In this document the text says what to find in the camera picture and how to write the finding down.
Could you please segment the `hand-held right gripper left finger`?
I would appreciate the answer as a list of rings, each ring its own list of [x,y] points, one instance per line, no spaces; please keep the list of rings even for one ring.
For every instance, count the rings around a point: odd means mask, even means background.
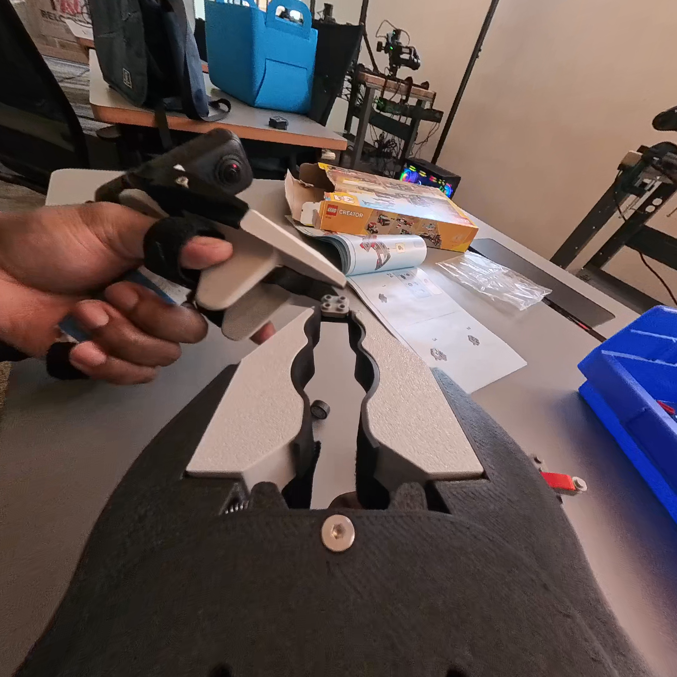
[[[304,310],[237,365],[188,462],[188,475],[283,489],[309,471],[315,440],[305,385],[314,375],[317,310]]]

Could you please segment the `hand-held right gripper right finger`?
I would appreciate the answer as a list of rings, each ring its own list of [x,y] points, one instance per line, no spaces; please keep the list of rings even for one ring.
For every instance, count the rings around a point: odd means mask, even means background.
[[[357,438],[359,494],[406,483],[466,481],[484,469],[432,370],[368,312],[349,315],[355,379],[364,390]]]

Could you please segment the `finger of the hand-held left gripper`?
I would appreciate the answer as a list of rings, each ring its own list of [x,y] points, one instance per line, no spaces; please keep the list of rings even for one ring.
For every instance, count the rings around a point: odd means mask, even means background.
[[[240,222],[243,240],[235,245],[235,262],[247,275],[283,266],[312,280],[344,288],[345,275],[325,256],[256,210],[247,211]]]
[[[290,269],[312,280],[321,280],[321,255],[304,242],[291,239],[281,250],[258,238],[230,238],[232,256],[223,264],[203,270],[194,302],[199,309],[221,313],[216,322],[231,341],[252,337],[291,295],[264,280],[278,269]]]

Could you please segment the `red white toy brick airplane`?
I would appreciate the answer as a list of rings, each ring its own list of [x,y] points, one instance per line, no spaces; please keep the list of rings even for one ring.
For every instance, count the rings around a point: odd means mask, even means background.
[[[588,486],[582,478],[562,472],[549,471],[539,456],[532,456],[531,460],[546,485],[559,497],[577,496],[588,491]]]

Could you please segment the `wooden top office desk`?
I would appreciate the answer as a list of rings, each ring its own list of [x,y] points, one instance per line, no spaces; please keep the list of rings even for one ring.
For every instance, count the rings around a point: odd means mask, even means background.
[[[299,165],[320,160],[323,151],[337,156],[347,149],[347,140],[310,118],[275,110],[253,108],[228,97],[231,110],[218,121],[197,121],[180,112],[166,114],[169,140],[178,146],[198,134],[228,129],[244,145],[255,179],[281,180],[287,171],[298,174]],[[89,52],[89,104],[94,118],[104,123],[97,132],[114,148],[114,166],[128,169],[163,151],[153,110],[129,103],[104,80],[96,52]],[[288,119],[288,131],[268,128],[270,116]]]

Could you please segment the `grey desk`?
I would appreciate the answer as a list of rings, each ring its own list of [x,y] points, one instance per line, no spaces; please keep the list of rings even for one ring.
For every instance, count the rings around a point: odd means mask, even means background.
[[[598,342],[547,305],[502,310],[425,269],[527,366],[472,398],[547,470],[586,493],[563,508],[610,607],[657,676],[676,675],[676,524],[578,393]],[[58,382],[12,367],[1,413],[1,675],[12,676],[71,580],[89,532],[140,451],[226,366],[252,350],[211,328],[154,383]]]

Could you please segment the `person's left hand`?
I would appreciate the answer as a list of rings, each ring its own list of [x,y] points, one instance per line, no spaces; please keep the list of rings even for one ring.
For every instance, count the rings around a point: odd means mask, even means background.
[[[154,223],[108,202],[2,213],[1,346],[42,358],[72,316],[91,338],[72,348],[73,368],[114,385],[153,381],[208,333],[198,310],[121,279],[142,264]]]

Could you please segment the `white instruction booklet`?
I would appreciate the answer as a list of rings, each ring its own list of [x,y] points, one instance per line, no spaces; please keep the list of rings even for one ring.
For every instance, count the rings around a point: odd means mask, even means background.
[[[420,236],[350,235],[299,224],[295,229],[343,272],[394,336],[468,394],[527,366],[420,267],[428,251]]]

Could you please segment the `orange toy brick cardboard box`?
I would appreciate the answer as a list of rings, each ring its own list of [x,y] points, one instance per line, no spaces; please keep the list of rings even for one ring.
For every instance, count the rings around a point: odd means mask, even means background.
[[[355,236],[417,235],[427,246],[465,252],[478,225],[444,192],[325,163],[290,171],[284,191],[299,224]]]

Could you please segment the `black backpack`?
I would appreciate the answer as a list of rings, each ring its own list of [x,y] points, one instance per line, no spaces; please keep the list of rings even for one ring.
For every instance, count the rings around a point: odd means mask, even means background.
[[[218,121],[231,110],[207,94],[199,49],[183,1],[88,1],[104,80],[128,102],[153,110]]]

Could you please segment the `blue felt bag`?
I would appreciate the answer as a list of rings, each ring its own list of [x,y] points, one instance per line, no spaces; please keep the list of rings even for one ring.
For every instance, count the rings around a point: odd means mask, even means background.
[[[317,30],[302,1],[205,1],[208,77],[254,108],[308,114]]]

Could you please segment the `computer with coloured lights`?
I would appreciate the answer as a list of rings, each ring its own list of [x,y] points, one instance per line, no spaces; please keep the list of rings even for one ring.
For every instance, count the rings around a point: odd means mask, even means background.
[[[400,181],[435,188],[452,200],[461,176],[425,159],[409,157],[403,164]]]

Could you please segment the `clear plastic bag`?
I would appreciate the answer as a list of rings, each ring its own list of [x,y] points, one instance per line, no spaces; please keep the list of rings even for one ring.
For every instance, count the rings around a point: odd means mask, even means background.
[[[475,252],[466,251],[440,261],[436,266],[449,279],[485,300],[518,311],[525,311],[542,302],[553,292]]]

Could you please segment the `blue plastic bin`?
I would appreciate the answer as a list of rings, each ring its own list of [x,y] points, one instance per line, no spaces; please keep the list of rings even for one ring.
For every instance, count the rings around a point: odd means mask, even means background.
[[[650,309],[578,369],[579,394],[676,521],[676,309]]]

